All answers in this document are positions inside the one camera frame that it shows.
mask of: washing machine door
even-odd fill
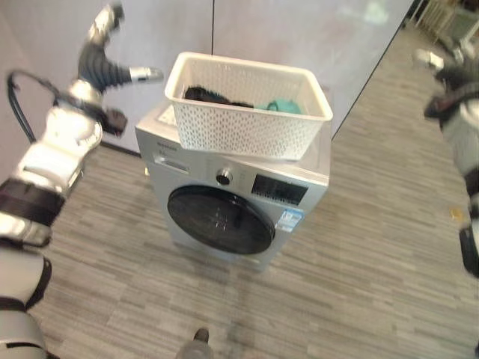
[[[219,188],[180,187],[170,194],[168,212],[191,237],[229,253],[260,253],[275,236],[275,226],[267,215]]]

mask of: plastic laundry basket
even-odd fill
[[[302,114],[184,99],[190,86],[254,107],[293,100]],[[165,95],[174,107],[181,145],[190,150],[298,160],[321,125],[332,119],[311,71],[222,56],[179,54]]]

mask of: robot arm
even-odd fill
[[[162,79],[158,70],[120,67],[106,58],[104,46],[122,18],[119,5],[107,6],[97,16],[80,56],[77,80],[66,92],[54,89],[45,132],[38,141],[31,133],[33,143],[0,185],[0,359],[48,355],[40,329],[26,310],[43,297],[52,266],[28,248],[48,245],[50,227],[103,131],[120,135],[126,126],[119,111],[103,110],[104,91],[128,82]],[[7,80],[9,96],[14,96],[13,77],[18,74],[34,77],[13,72]],[[10,97],[10,104],[22,123],[25,118],[15,97]]]
[[[460,64],[450,64],[423,50],[417,50],[414,59],[434,69],[446,89],[431,99],[424,114],[439,121],[465,180],[471,224],[460,231],[461,252],[466,270],[479,277],[479,63],[463,58]]]

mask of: washing machine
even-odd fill
[[[258,271],[328,188],[329,123],[298,162],[183,149],[170,105],[143,118],[136,136],[171,239]]]

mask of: wooden floor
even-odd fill
[[[172,245],[140,159],[101,148],[55,224],[33,310],[60,357],[173,358],[201,326],[217,358],[473,358],[478,282],[452,206],[462,180],[436,88],[399,33],[333,144],[325,199],[263,274]]]

